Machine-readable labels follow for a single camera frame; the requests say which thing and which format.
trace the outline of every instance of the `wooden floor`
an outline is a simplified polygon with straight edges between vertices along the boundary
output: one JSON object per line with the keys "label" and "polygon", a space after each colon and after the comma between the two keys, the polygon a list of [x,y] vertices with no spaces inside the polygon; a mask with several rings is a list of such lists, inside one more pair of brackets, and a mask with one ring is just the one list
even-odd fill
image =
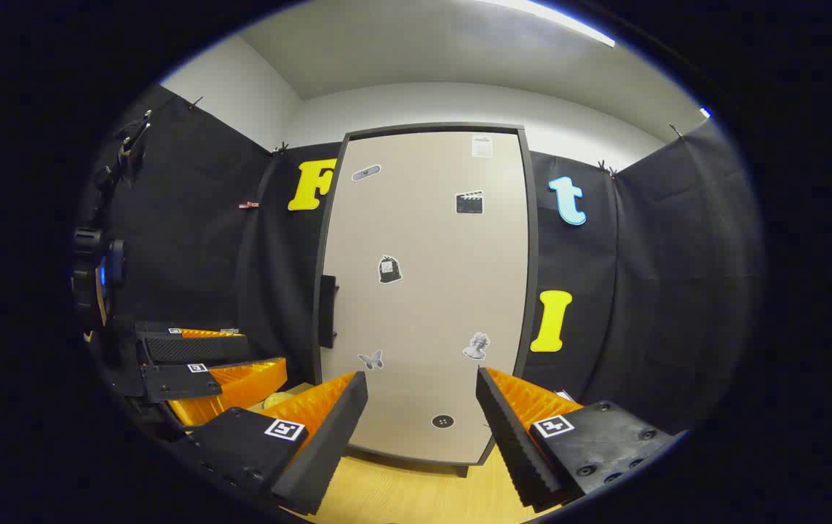
{"label": "wooden floor", "polygon": [[[304,386],[290,392],[310,387]],[[516,524],[536,514],[519,502],[494,446],[467,478],[449,465],[352,451],[339,462],[319,512],[300,517],[327,524]]]}

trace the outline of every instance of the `yellow object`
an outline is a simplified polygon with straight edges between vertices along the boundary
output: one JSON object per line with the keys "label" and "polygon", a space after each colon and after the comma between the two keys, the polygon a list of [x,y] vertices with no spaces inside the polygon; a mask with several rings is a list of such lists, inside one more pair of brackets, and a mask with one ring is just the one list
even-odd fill
{"label": "yellow object", "polygon": [[564,415],[583,408],[583,405],[578,402],[562,398],[545,388],[523,381],[522,378],[507,375],[494,368],[486,368],[486,370],[503,394],[503,398],[510,403],[512,412],[516,414],[516,418],[519,418],[526,432],[529,432],[534,422],[541,421],[543,418]]}
{"label": "yellow object", "polygon": [[243,336],[240,333],[224,333],[221,331],[206,331],[204,329],[180,329],[183,338],[216,338],[216,336]]}
{"label": "yellow object", "polygon": [[319,431],[325,417],[335,407],[335,402],[341,396],[345,388],[348,387],[350,381],[354,377],[354,372],[342,375],[338,378],[333,378],[331,381],[320,384],[310,390],[306,390],[301,394],[293,396],[274,405],[273,408],[267,408],[260,412],[261,415],[267,417],[279,418],[282,421],[299,422],[305,424],[306,430],[309,430],[309,436],[306,441],[296,451],[293,458],[298,457],[302,450],[315,437],[315,432]]}
{"label": "yellow object", "polygon": [[169,400],[170,409],[183,425],[206,424],[229,408],[250,408],[279,390],[286,382],[286,359],[209,368],[222,386],[222,394],[208,398]]}
{"label": "yellow object", "polygon": [[545,305],[539,336],[529,347],[533,352],[556,352],[561,349],[561,325],[565,322],[565,309],[571,303],[566,291],[543,291],[539,300]]}
{"label": "yellow object", "polygon": [[261,403],[261,409],[273,408],[274,405],[278,405],[282,401],[289,400],[290,398],[293,398],[293,396],[295,395],[290,394],[290,392],[275,392],[275,394],[270,395]]}
{"label": "yellow object", "polygon": [[296,195],[286,205],[287,209],[308,211],[318,208],[319,199],[315,198],[315,190],[318,189],[320,195],[328,194],[336,162],[338,159],[309,160],[299,164],[299,185],[296,186]]}

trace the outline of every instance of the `butterfly sticker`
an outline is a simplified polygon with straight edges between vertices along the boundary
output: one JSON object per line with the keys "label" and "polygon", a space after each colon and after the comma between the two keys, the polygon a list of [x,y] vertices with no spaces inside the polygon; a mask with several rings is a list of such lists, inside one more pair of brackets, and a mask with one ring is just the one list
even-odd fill
{"label": "butterfly sticker", "polygon": [[363,364],[367,366],[369,371],[373,371],[374,368],[383,369],[383,361],[380,360],[381,353],[382,350],[377,349],[376,353],[373,354],[372,357],[368,357],[367,355],[358,355],[358,358],[363,361]]}

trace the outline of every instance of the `door frame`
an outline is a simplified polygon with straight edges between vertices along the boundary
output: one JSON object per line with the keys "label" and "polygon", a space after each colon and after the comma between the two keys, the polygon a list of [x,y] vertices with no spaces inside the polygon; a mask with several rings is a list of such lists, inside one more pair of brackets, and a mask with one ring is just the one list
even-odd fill
{"label": "door frame", "polygon": [[[424,124],[405,124],[399,126],[386,126],[368,130],[357,130],[356,132],[345,133],[341,141],[341,149],[338,152],[338,159],[333,170],[332,186],[328,198],[325,199],[325,213],[322,216],[322,229],[319,232],[319,250],[316,255],[315,264],[315,285],[312,294],[312,369],[315,373],[315,384],[322,383],[322,346],[319,345],[319,301],[320,285],[322,285],[322,269],[325,266],[325,243],[328,242],[328,224],[332,216],[332,202],[335,201],[338,190],[338,177],[341,173],[341,164],[345,158],[345,150],[351,140],[363,140],[376,138],[378,136],[390,136],[395,134],[408,134],[416,132],[496,132],[504,134],[515,134],[519,139],[519,152],[523,160],[523,175],[526,177],[526,213],[528,213],[528,265],[526,266],[526,306],[523,309],[522,332],[519,335],[519,349],[516,352],[516,365],[513,366],[512,374],[515,377],[521,376],[526,366],[526,356],[529,352],[530,338],[532,338],[532,324],[535,318],[536,290],[538,290],[539,277],[539,207],[536,203],[535,175],[532,173],[532,156],[529,153],[526,142],[526,128],[518,124],[492,124],[482,122],[432,122]],[[467,462],[462,465],[481,465],[488,458],[493,450],[493,437],[486,445],[480,460]],[[388,453],[379,453],[366,450],[370,453],[396,457]],[[420,458],[408,458],[409,461],[439,462],[420,460]],[[440,462],[440,464],[452,464],[453,462]]]}

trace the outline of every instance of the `ceiling light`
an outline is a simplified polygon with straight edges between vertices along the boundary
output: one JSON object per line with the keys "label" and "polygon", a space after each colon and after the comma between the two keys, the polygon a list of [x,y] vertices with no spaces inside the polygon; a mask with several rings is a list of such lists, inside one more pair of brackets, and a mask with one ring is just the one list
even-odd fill
{"label": "ceiling light", "polygon": [[577,31],[581,34],[586,34],[586,36],[591,37],[591,39],[598,40],[603,44],[607,44],[610,47],[616,46],[616,42],[611,39],[611,37],[606,36],[604,33],[600,33],[599,31],[587,27],[585,24],[580,23],[578,20],[572,19],[572,17],[565,16],[558,11],[553,9],[548,9],[545,6],[539,6],[539,4],[535,4],[533,2],[529,2],[528,0],[476,0],[477,2],[483,2],[485,4],[496,4],[497,6],[509,7],[510,9],[517,9],[523,11],[525,13],[529,13],[530,15],[535,15],[537,17],[543,17],[545,20],[551,20],[554,23],[560,23],[564,25],[568,29],[572,29]]}

